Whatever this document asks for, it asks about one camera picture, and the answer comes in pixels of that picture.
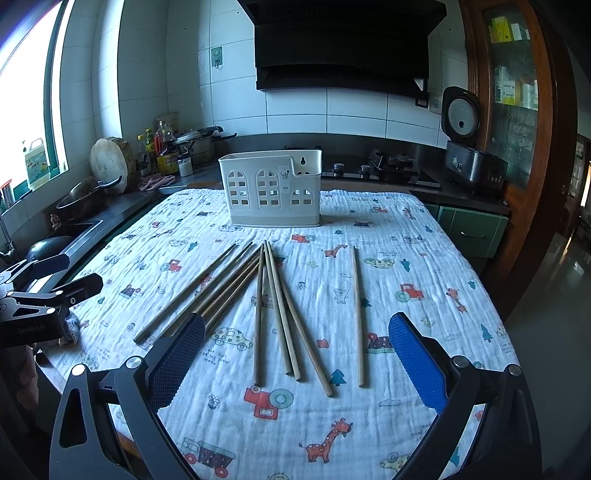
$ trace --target bottle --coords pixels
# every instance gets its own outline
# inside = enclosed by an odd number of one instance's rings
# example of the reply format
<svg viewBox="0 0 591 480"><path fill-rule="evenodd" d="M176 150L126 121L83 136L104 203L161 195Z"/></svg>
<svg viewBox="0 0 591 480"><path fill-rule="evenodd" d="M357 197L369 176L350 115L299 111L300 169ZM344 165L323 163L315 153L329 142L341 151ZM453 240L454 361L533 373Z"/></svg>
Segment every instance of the bottle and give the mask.
<svg viewBox="0 0 591 480"><path fill-rule="evenodd" d="M135 165L139 177L143 179L152 173L152 166L150 164L150 156L146 152L144 136L138 135L138 154L135 157Z"/></svg>
<svg viewBox="0 0 591 480"><path fill-rule="evenodd" d="M178 172L178 146L172 129L161 120L155 136L158 171L162 175Z"/></svg>
<svg viewBox="0 0 591 480"><path fill-rule="evenodd" d="M151 128L146 129L146 136L144 142L146 146L146 152L150 157L151 170L152 172L156 172L156 146L154 144L154 130L152 130Z"/></svg>
<svg viewBox="0 0 591 480"><path fill-rule="evenodd" d="M35 190L51 178L43 139L33 140L29 150L27 151L27 148L23 147L22 151L25 154L29 188Z"/></svg>

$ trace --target cooking pot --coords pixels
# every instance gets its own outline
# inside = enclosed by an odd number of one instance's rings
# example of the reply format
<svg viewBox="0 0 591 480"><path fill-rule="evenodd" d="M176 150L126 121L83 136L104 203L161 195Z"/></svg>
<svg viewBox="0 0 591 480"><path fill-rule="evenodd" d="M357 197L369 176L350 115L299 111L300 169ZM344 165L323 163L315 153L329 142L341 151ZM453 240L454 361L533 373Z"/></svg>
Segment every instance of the cooking pot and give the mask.
<svg viewBox="0 0 591 480"><path fill-rule="evenodd" d="M123 177L110 182L88 177L81 181L57 204L57 214L62 220L81 220L95 213L103 205L105 189L117 185Z"/></svg>

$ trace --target blue gripper pad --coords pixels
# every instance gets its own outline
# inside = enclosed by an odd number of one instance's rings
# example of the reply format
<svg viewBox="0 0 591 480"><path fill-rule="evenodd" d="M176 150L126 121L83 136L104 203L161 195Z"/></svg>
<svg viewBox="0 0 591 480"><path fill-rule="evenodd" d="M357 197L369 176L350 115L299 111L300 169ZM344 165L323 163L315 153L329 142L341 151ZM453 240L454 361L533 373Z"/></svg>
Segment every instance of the blue gripper pad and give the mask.
<svg viewBox="0 0 591 480"><path fill-rule="evenodd" d="M390 318L388 335L423 404L441 414L447 404L445 376L399 313Z"/></svg>
<svg viewBox="0 0 591 480"><path fill-rule="evenodd" d="M200 315L193 314L179 330L173 335L169 350L154 371L149 401L154 412L170 405L205 340L205 322ZM169 341L167 338L156 340Z"/></svg>

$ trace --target green cabinet door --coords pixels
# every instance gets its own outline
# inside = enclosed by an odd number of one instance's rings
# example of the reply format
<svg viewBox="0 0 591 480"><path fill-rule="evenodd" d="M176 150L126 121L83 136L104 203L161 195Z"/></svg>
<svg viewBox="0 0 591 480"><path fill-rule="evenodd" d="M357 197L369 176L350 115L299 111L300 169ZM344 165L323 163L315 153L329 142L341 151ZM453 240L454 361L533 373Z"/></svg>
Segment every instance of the green cabinet door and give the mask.
<svg viewBox="0 0 591 480"><path fill-rule="evenodd" d="M490 213L441 207L437 221L464 257L492 258L507 218Z"/></svg>

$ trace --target electrical outlet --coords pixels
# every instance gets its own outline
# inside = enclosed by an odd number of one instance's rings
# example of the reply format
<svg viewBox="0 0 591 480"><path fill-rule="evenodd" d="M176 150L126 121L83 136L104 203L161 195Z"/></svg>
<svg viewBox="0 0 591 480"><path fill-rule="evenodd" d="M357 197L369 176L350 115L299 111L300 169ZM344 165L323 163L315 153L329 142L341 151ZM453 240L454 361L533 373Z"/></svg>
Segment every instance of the electrical outlet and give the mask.
<svg viewBox="0 0 591 480"><path fill-rule="evenodd" d="M223 65L223 56L221 47L212 48L212 67L219 68Z"/></svg>
<svg viewBox="0 0 591 480"><path fill-rule="evenodd" d="M443 97L439 93L431 93L429 95L429 110L434 113L441 115L441 104L443 103Z"/></svg>

